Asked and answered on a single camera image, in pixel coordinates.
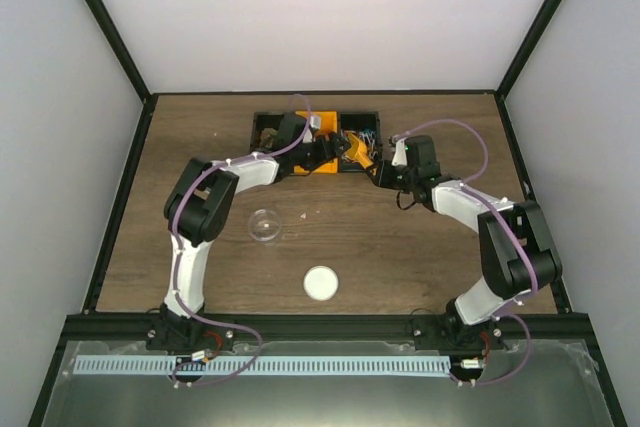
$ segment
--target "black metal frame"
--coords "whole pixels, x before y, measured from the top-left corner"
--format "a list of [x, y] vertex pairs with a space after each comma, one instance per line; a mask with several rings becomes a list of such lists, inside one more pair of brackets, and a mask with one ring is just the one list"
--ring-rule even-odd
[[[31, 417], [29, 425], [41, 425], [46, 412], [47, 404], [53, 389], [58, 369], [60, 367], [64, 349], [67, 342], [83, 340], [124, 340], [141, 341], [148, 340], [148, 332], [158, 320], [155, 314], [134, 313], [98, 313], [95, 311], [102, 283], [111, 259], [113, 247], [118, 234], [122, 216], [131, 191], [136, 169], [142, 155], [147, 132], [151, 124], [152, 116], [159, 95], [173, 95], [173, 93], [151, 94], [146, 87], [133, 58], [129, 54], [120, 34], [117, 31], [102, 0], [85, 0], [123, 70], [129, 77], [131, 84], [138, 93], [143, 108], [136, 129], [135, 137], [127, 163], [122, 175], [116, 200], [113, 205], [109, 223], [104, 236], [98, 260], [94, 269], [91, 284], [84, 302], [84, 314], [67, 317], [62, 334], [46, 378], [43, 383], [40, 396]], [[517, 139], [505, 105], [505, 99], [516, 79], [522, 72], [527, 60], [533, 52], [536, 44], [542, 37], [544, 30], [551, 21], [562, 0], [545, 0], [534, 22], [531, 25], [522, 45], [507, 70], [498, 90], [419, 90], [419, 91], [310, 91], [310, 95], [323, 94], [491, 94], [494, 95], [498, 113], [507, 136], [507, 141], [513, 161], [518, 173], [518, 178], [527, 199], [535, 200], [533, 187], [527, 173], [527, 169], [518, 147]], [[211, 92], [212, 95], [247, 95], [247, 94], [274, 94], [283, 95], [293, 92]], [[599, 364], [598, 379], [605, 394], [607, 405], [615, 425], [625, 426], [620, 404], [606, 365], [602, 358], [597, 339], [593, 332], [591, 322], [586, 314], [571, 312], [571, 305], [562, 281], [555, 282], [551, 286], [558, 312], [563, 315], [524, 315], [533, 338], [556, 340], [584, 340], [592, 358]], [[211, 315], [206, 317], [223, 322], [235, 322], [248, 325], [258, 330], [265, 341], [276, 340], [381, 340], [381, 341], [415, 341], [413, 326], [415, 322], [430, 322], [434, 316], [411, 315]], [[500, 322], [503, 337], [506, 339], [521, 339], [523, 334], [520, 327], [508, 320]], [[252, 340], [238, 333], [235, 340]], [[429, 349], [428, 341], [416, 342], [417, 349]], [[454, 355], [456, 352], [447, 352], [442, 349], [443, 355]]]

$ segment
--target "white circular object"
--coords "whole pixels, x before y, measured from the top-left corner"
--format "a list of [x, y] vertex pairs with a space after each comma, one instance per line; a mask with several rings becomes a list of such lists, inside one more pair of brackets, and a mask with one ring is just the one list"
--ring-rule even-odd
[[318, 265], [304, 276], [304, 291], [314, 300], [329, 300], [338, 291], [338, 276], [329, 267]]

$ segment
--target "clear glass bowl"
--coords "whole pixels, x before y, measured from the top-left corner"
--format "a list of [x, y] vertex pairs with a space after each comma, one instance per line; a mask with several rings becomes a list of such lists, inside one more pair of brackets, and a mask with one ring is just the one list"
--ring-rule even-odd
[[282, 219], [269, 209], [256, 210], [249, 217], [249, 235], [258, 242], [276, 242], [282, 233]]

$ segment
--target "wooden surface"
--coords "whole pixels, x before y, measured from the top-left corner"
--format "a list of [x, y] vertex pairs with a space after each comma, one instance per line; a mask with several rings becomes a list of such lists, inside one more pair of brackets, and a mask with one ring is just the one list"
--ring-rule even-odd
[[[164, 96], [160, 98], [100, 296], [98, 310], [144, 311], [166, 293], [171, 243], [164, 203], [187, 161], [196, 155], [225, 159], [248, 151], [253, 113], [284, 110], [285, 96]], [[473, 185], [496, 196], [522, 193], [492, 96], [322, 95], [318, 110], [380, 113], [383, 138], [422, 122], [455, 118], [476, 128], [489, 147], [489, 167]], [[443, 173], [467, 176], [482, 163], [466, 130], [429, 130]], [[253, 241], [247, 221], [260, 208], [283, 219], [275, 246]], [[338, 274], [338, 293], [310, 299], [307, 270], [327, 265]], [[287, 178], [244, 192], [209, 256], [206, 310], [237, 313], [440, 312], [480, 277], [476, 234], [421, 206], [402, 212], [395, 192], [374, 187], [364, 174]], [[555, 312], [548, 288], [525, 312]]]

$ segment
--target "white backdrop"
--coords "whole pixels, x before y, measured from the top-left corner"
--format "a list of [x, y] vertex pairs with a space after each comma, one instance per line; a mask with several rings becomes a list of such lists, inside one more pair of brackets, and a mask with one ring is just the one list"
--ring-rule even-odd
[[564, 0], [507, 99], [629, 425], [640, 425], [640, 0]]
[[0, 425], [19, 426], [82, 308], [142, 104], [84, 0], [0, 0], [0, 19]]
[[153, 92], [496, 88], [543, 0], [103, 0]]

